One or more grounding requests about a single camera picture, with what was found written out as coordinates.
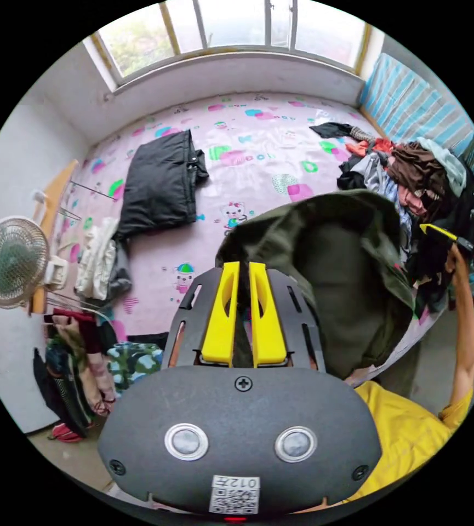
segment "concrete floor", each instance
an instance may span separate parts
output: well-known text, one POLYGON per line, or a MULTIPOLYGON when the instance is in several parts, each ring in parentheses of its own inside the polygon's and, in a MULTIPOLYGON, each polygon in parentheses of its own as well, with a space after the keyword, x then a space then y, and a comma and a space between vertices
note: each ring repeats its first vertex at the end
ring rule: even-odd
MULTIPOLYGON (((386 389, 406 396, 437 414, 450 397, 455 364, 456 313, 446 312, 425 338, 379 375, 386 389)), ((50 462, 72 477, 117 498, 130 497, 112 484, 97 451, 102 425, 82 442, 65 444, 47 439, 50 429, 30 435, 30 441, 50 462)))

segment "windowsill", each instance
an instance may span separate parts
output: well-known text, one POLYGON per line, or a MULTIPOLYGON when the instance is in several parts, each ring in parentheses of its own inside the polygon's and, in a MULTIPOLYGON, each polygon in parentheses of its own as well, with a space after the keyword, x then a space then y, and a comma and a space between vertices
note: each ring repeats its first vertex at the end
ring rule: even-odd
MULTIPOLYGON (((91 58, 96 63, 96 58, 91 55, 91 58)), ((315 58, 310 58, 306 56, 301 55, 292 55, 288 53, 278 53, 278 52, 271 52, 271 51, 235 51, 235 52, 227 52, 227 53, 214 53, 214 54, 207 54, 202 56, 195 56, 188 59, 178 60, 176 62, 172 62, 171 64, 165 64, 159 68, 156 68, 154 70, 148 71, 147 73, 140 75, 139 77, 136 77, 132 79, 131 81, 118 85, 114 83, 111 85, 111 79, 112 76, 108 71, 104 72, 102 67, 99 67, 98 64, 96 64, 96 67, 98 71, 100 72, 101 76, 104 78, 104 81, 106 82, 109 90, 110 95, 116 96, 122 94, 124 91, 128 90, 129 88, 136 86, 140 83, 143 83, 151 78, 154 78, 158 75, 162 75, 164 73, 168 73, 171 71, 174 71, 176 69, 179 69, 183 66, 192 65, 195 63, 205 63, 205 62, 215 62, 219 60, 232 60, 232 59, 272 59, 275 58, 277 60, 287 61, 287 62, 299 62, 299 63, 306 63, 309 65, 314 66, 321 66, 323 68, 327 68, 329 70, 335 70, 345 76, 360 79, 358 75, 350 71, 346 68, 346 66, 341 66, 340 64, 329 62, 329 61, 323 61, 323 60, 317 60, 315 58)))

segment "window frame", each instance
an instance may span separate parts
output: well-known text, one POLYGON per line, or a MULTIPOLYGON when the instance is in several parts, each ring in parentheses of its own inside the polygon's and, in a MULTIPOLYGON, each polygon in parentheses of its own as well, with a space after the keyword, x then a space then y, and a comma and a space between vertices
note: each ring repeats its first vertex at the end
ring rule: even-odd
POLYGON ((137 80, 138 78, 143 77, 144 75, 147 75, 148 73, 151 73, 155 70, 159 70, 171 64, 176 64, 177 62, 195 59, 201 56, 220 55, 224 53, 246 53, 246 52, 247 53, 249 52, 276 53, 276 54, 282 54, 286 56, 296 56, 300 58, 316 60, 328 66, 337 67, 338 69, 347 71, 348 73, 352 73, 353 75, 356 75, 356 76, 359 76, 361 73, 361 66, 363 64, 363 60, 367 52, 368 42, 370 39, 370 33, 372 30, 372 27, 366 22, 364 23, 363 36, 361 39, 361 45, 359 46, 359 51, 357 53, 356 62, 353 67, 349 67, 346 64, 342 64, 340 62, 323 57, 321 55, 316 55, 313 53, 300 51, 295 48, 295 42, 296 42, 296 36, 297 36, 297 25, 298 25, 298 0, 292 0, 292 7, 290 9, 292 11, 292 24, 291 24, 290 46, 289 47, 279 47, 279 46, 271 45, 271 7, 272 5, 271 5, 271 0, 264 0, 264 11, 265 11, 265 17, 264 17, 265 43, 264 44, 262 45, 244 45, 243 44, 243 45, 235 45, 235 46, 217 46, 217 47, 211 47, 211 48, 209 48, 207 45, 207 39, 205 36, 205 29, 204 29, 204 24, 202 20, 200 4, 198 0, 191 0, 191 1, 195 9, 196 22, 197 22, 198 30, 200 33, 202 49, 198 49, 196 51, 189 52, 189 53, 180 53, 178 39, 176 37, 175 31, 173 28, 173 21, 169 14, 169 10, 167 8, 165 1, 160 2, 158 6, 162 14, 164 25, 168 32, 168 37, 169 37, 174 55, 168 59, 160 60, 159 62, 155 62, 154 64, 150 64, 146 67, 143 67, 125 77, 123 77, 122 74, 120 73, 119 67, 117 66, 112 54, 109 53, 109 50, 107 49, 107 46, 105 45, 105 42, 101 38, 99 30, 90 36, 94 47, 98 51, 102 61, 104 62, 107 69, 109 70, 118 88, 122 88, 126 84, 129 84, 130 82, 137 80))

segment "qr code sticker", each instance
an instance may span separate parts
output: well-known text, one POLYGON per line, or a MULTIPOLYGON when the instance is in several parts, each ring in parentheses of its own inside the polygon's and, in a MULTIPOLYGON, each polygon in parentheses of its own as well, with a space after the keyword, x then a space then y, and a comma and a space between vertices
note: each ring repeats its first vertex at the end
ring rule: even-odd
POLYGON ((257 477, 215 476, 213 477, 209 512, 230 515, 257 514, 259 513, 259 488, 260 482, 257 477))

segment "screw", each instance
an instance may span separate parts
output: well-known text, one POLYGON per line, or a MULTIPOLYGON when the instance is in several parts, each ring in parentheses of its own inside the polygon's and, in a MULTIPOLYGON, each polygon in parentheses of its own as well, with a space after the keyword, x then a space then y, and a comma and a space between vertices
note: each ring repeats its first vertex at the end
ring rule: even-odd
POLYGON ((368 466, 356 467, 352 473, 352 478, 358 482, 368 473, 368 466))
POLYGON ((244 393, 253 387, 253 382, 247 376, 239 376, 235 380, 235 387, 237 388, 237 391, 244 393))
POLYGON ((119 460, 111 460, 109 462, 109 467, 115 475, 121 477, 125 475, 125 466, 119 460))

